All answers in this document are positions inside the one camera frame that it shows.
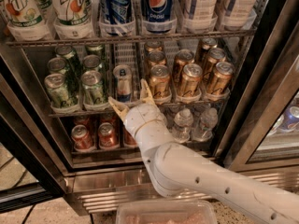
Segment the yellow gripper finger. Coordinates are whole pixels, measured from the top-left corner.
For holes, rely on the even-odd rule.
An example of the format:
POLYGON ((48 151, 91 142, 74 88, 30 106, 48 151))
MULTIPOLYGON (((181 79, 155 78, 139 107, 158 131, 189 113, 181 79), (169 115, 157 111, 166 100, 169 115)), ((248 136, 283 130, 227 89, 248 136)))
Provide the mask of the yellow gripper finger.
POLYGON ((155 105, 152 93, 150 91, 150 86, 149 86, 147 80, 142 78, 140 80, 140 84, 141 84, 140 101, 143 104, 155 105))
POLYGON ((115 100, 111 96, 108 97, 108 102, 109 102, 110 106, 113 108, 113 110, 115 111, 115 113, 119 116, 119 118, 122 121, 125 121, 125 118, 129 112, 130 108, 127 105, 115 100))

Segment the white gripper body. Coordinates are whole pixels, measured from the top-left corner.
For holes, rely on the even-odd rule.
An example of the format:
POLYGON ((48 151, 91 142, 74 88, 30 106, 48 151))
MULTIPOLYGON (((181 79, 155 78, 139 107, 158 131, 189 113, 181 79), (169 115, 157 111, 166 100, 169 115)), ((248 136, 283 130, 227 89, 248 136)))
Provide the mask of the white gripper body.
POLYGON ((141 104, 131 108, 123 124, 129 134, 137 134, 140 129, 145 129, 149 133, 168 133, 164 114, 152 104, 141 104))

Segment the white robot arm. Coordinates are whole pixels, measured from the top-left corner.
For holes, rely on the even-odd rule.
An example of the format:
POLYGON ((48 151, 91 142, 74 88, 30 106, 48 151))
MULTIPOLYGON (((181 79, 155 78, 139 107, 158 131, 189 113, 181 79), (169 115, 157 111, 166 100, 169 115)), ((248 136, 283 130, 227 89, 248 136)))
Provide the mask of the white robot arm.
POLYGON ((108 102, 135 139, 156 191, 177 196, 197 190, 261 224, 299 224, 299 196, 227 170, 177 143, 155 104, 146 80, 146 95, 134 107, 108 102))

